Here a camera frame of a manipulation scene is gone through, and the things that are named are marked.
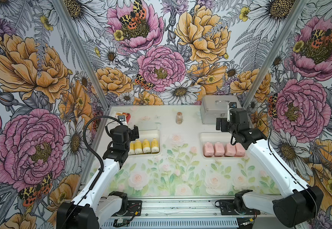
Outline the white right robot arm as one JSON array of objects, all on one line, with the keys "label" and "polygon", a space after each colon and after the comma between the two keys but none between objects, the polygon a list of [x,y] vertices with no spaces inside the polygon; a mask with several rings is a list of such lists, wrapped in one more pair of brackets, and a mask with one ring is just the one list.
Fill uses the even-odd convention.
[{"label": "white right robot arm", "polygon": [[235,194],[234,208],[239,214],[249,209],[259,210],[275,217],[292,228],[310,219],[315,220],[324,194],[317,186],[310,186],[270,146],[267,137],[251,128],[243,108],[232,108],[228,118],[217,118],[216,129],[231,134],[231,143],[241,144],[263,166],[277,185],[281,196],[256,193],[250,189]]}]

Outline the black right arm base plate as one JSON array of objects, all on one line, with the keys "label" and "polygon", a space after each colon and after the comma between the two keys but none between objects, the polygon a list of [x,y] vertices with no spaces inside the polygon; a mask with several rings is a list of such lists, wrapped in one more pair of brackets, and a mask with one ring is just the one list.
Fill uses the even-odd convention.
[{"label": "black right arm base plate", "polygon": [[257,216],[260,215],[261,212],[255,209],[249,209],[244,204],[237,204],[232,199],[219,199],[214,202],[216,208],[220,210],[221,215],[229,216],[229,215],[251,215]]}]

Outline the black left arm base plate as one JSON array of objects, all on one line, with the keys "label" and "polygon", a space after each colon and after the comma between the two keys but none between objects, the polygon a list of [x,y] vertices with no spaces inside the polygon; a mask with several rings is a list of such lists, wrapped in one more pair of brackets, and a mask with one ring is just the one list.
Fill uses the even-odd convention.
[{"label": "black left arm base plate", "polygon": [[127,207],[113,214],[112,217],[139,217],[142,212],[142,204],[143,202],[141,200],[129,200]]}]

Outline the yellow pencil sharpener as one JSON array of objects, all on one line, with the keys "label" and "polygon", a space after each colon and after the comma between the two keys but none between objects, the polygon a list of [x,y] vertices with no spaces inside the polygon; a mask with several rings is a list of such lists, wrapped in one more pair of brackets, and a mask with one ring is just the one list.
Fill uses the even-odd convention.
[{"label": "yellow pencil sharpener", "polygon": [[134,143],[131,142],[130,143],[130,149],[129,149],[129,155],[134,155],[135,151],[134,151]]},{"label": "yellow pencil sharpener", "polygon": [[159,142],[156,138],[151,141],[151,153],[157,154],[160,152]]},{"label": "yellow pencil sharpener", "polygon": [[140,140],[136,140],[134,143],[134,153],[136,155],[143,153],[142,142]]},{"label": "yellow pencil sharpener", "polygon": [[142,142],[142,150],[143,150],[144,154],[151,153],[151,145],[150,145],[149,140],[147,140],[147,139],[143,140],[143,142]]}]

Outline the pink pencil sharpener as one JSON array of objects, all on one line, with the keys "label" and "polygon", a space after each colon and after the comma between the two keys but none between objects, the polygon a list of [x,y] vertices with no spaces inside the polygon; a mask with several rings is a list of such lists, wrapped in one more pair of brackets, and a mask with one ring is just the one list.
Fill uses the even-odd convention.
[{"label": "pink pencil sharpener", "polygon": [[227,143],[225,145],[225,156],[226,157],[234,157],[236,155],[236,148],[231,143]]},{"label": "pink pencil sharpener", "polygon": [[217,142],[214,144],[214,156],[222,157],[225,155],[225,147],[222,143]]},{"label": "pink pencil sharpener", "polygon": [[206,142],[203,145],[203,155],[205,157],[213,157],[215,154],[214,145],[210,142]]},{"label": "pink pencil sharpener", "polygon": [[236,149],[235,157],[244,157],[246,155],[246,150],[242,146],[242,144],[236,143],[235,149]]}]

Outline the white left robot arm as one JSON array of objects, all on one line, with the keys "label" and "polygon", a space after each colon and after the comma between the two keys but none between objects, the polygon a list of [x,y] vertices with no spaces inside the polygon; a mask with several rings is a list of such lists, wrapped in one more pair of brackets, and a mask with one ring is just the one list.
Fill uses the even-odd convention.
[{"label": "white left robot arm", "polygon": [[112,146],[101,158],[98,171],[71,202],[58,208],[56,228],[99,229],[115,213],[127,211],[127,194],[115,191],[103,201],[101,197],[127,160],[130,143],[139,138],[139,130],[137,126],[130,129],[119,125],[110,133]]}]

